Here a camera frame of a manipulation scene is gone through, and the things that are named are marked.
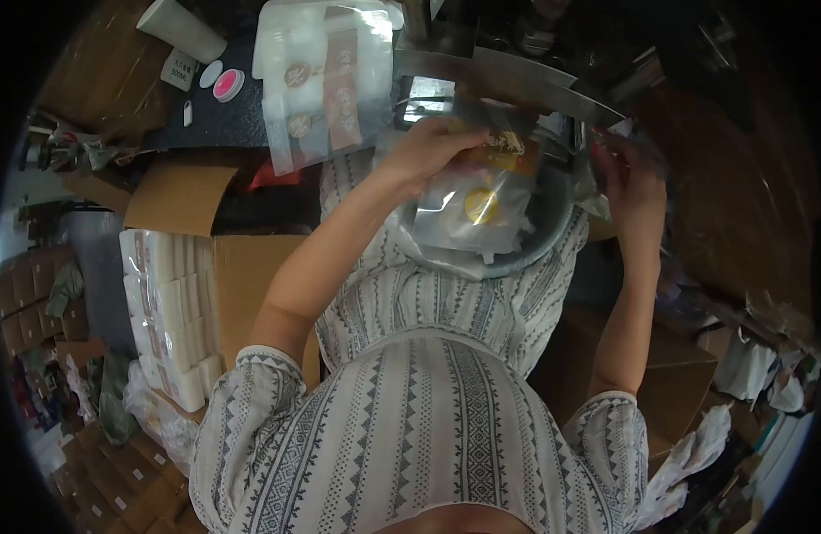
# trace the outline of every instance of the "white lid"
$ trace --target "white lid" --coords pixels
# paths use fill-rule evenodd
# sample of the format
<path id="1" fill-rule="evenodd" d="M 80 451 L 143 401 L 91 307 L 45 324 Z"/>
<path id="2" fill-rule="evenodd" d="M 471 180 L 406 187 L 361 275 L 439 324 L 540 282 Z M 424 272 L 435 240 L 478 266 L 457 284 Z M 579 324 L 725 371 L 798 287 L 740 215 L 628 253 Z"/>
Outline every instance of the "white lid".
<path id="1" fill-rule="evenodd" d="M 218 101 L 230 101 L 241 91 L 241 87 L 244 84 L 244 72 L 238 69 L 229 69 L 221 74 L 217 81 L 214 82 L 212 94 Z"/>
<path id="2" fill-rule="evenodd" d="M 209 63 L 209 66 L 202 71 L 202 75 L 199 77 L 199 86 L 202 89 L 208 89 L 214 85 L 214 82 L 221 76 L 223 72 L 223 61 L 221 60 L 214 60 Z"/>

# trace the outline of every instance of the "white dress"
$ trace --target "white dress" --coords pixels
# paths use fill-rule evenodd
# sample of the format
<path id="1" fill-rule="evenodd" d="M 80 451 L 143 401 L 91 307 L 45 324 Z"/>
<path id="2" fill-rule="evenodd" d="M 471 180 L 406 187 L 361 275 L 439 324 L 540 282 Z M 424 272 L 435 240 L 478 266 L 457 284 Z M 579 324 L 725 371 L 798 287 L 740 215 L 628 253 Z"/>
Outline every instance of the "white dress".
<path id="1" fill-rule="evenodd" d="M 325 214 L 368 172 L 325 165 Z M 525 381 L 585 241 L 577 211 L 522 274 L 428 272 L 381 230 L 317 325 L 331 376 L 309 396 L 276 348 L 243 349 L 214 387 L 190 494 L 215 532 L 373 532 L 452 503 L 535 532 L 629 531 L 647 483 L 636 399 L 595 396 L 560 430 Z"/>

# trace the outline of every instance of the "printed label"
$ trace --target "printed label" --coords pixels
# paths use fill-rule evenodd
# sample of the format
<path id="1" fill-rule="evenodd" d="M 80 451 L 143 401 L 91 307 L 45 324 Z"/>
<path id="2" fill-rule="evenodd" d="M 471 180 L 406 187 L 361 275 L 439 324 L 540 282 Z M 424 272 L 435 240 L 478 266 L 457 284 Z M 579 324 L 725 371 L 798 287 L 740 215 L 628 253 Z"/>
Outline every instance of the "printed label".
<path id="1" fill-rule="evenodd" d="M 353 15 L 353 10 L 349 8 L 330 6 L 325 10 L 324 18 Z M 328 36 L 328 57 L 324 65 L 324 110 L 333 150 L 362 142 L 354 85 L 356 52 L 356 29 L 333 32 Z"/>

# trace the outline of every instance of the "tag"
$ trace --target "tag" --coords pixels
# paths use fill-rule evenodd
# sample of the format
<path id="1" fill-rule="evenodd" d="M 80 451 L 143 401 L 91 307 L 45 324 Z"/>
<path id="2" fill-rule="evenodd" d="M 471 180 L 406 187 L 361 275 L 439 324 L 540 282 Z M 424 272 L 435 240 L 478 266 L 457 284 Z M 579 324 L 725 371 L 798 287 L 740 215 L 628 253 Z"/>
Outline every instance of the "tag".
<path id="1" fill-rule="evenodd" d="M 182 91 L 191 89 L 191 82 L 197 71 L 197 60 L 185 52 L 174 48 L 161 67 L 161 81 L 166 81 Z"/>

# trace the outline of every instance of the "brown box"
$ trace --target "brown box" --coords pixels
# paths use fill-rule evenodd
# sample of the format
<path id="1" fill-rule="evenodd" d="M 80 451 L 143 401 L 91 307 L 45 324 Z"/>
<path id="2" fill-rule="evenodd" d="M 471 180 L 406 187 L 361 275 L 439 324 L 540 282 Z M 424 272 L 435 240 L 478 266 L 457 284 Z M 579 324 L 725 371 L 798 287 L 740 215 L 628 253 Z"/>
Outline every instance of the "brown box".
<path id="1" fill-rule="evenodd" d="M 37 315 L 40 317 L 40 328 L 42 328 L 43 339 L 47 339 L 55 334 L 63 332 L 63 325 L 61 324 L 60 319 L 45 313 L 45 306 L 47 304 L 48 301 L 43 301 L 41 303 L 37 303 L 36 305 Z"/>
<path id="2" fill-rule="evenodd" d="M 48 249 L 48 255 L 52 260 L 53 280 L 57 279 L 57 274 L 64 265 L 70 262 L 75 262 L 75 253 L 68 245 L 65 244 L 60 244 Z"/>
<path id="3" fill-rule="evenodd" d="M 607 318 L 607 313 L 592 307 L 565 305 L 548 343 L 550 354 L 541 356 L 529 377 L 559 425 L 587 400 L 594 354 Z M 715 356 L 654 324 L 647 369 L 637 394 L 648 431 L 649 464 L 667 454 L 686 433 L 716 365 Z"/>
<path id="4" fill-rule="evenodd" d="M 33 295 L 33 275 L 31 274 L 31 253 L 25 252 L 14 258 L 10 273 L 13 276 L 13 298 L 19 309 L 36 301 Z"/>
<path id="5" fill-rule="evenodd" d="M 78 484 L 74 497 L 85 517 L 95 525 L 105 525 L 117 518 L 117 513 L 89 478 Z"/>
<path id="6" fill-rule="evenodd" d="M 90 472 L 90 479 L 128 528 L 136 532 L 144 532 L 155 520 L 156 515 L 144 499 L 128 487 L 126 481 L 107 460 Z"/>
<path id="7" fill-rule="evenodd" d="M 78 438 L 78 443 L 81 444 L 81 448 L 84 450 L 98 449 L 99 445 L 105 442 L 105 436 L 102 434 L 102 424 L 98 419 L 89 425 L 85 425 L 75 434 L 75 437 Z"/>
<path id="8" fill-rule="evenodd" d="M 13 294 L 13 273 L 9 269 L 0 272 L 0 316 L 1 319 L 16 312 L 19 305 Z"/>
<path id="9" fill-rule="evenodd" d="M 21 324 L 18 315 L 10 315 L 1 321 L 1 333 L 4 335 L 4 346 L 7 354 L 18 356 L 25 349 L 25 337 L 21 335 Z"/>
<path id="10" fill-rule="evenodd" d="M 54 348 L 57 351 L 57 361 L 63 372 L 69 370 L 67 357 L 72 356 L 77 368 L 83 368 L 87 360 L 91 358 L 102 358 L 105 356 L 105 342 L 94 337 L 89 341 L 61 341 L 55 339 Z"/>
<path id="11" fill-rule="evenodd" d="M 71 301 L 63 310 L 63 336 L 67 341 L 84 341 L 87 338 L 87 314 L 84 297 Z"/>
<path id="12" fill-rule="evenodd" d="M 124 225 L 212 237 L 214 214 L 229 181 L 239 170 L 228 158 L 163 155 L 150 166 L 132 195 Z M 279 266 L 304 236 L 217 236 L 214 280 L 225 368 L 247 339 L 264 294 Z M 310 335 L 303 353 L 308 389 L 319 382 L 318 342 Z"/>
<path id="13" fill-rule="evenodd" d="M 155 482 L 156 478 L 163 477 L 155 467 L 146 461 L 146 458 L 128 445 L 116 447 L 106 443 L 102 447 L 102 453 L 135 493 L 144 493 Z"/>
<path id="14" fill-rule="evenodd" d="M 87 470 L 84 464 L 80 462 L 74 463 L 73 461 L 71 464 L 67 462 L 53 473 L 53 478 L 60 494 L 71 496 L 78 488 L 78 485 L 86 480 Z"/>
<path id="15" fill-rule="evenodd" d="M 179 527 L 181 534 L 206 534 L 208 532 L 192 506 L 185 508 L 185 511 L 176 519 L 176 526 Z"/>
<path id="16" fill-rule="evenodd" d="M 48 249 L 40 249 L 31 254 L 31 276 L 33 277 L 33 296 L 37 300 L 52 293 L 54 269 L 52 256 Z"/>
<path id="17" fill-rule="evenodd" d="M 118 214 L 126 214 L 134 187 L 108 168 L 98 171 L 90 167 L 63 176 L 63 187 Z"/>
<path id="18" fill-rule="evenodd" d="M 127 446 L 138 451 L 138 454 L 143 456 L 159 473 L 164 473 L 164 470 L 172 464 L 167 453 L 164 452 L 164 448 L 158 443 L 155 443 L 155 440 L 142 430 L 132 434 Z"/>
<path id="19" fill-rule="evenodd" d="M 25 348 L 38 346 L 42 343 L 43 335 L 40 315 L 37 314 L 36 306 L 26 307 L 18 315 L 21 337 L 25 340 Z"/>

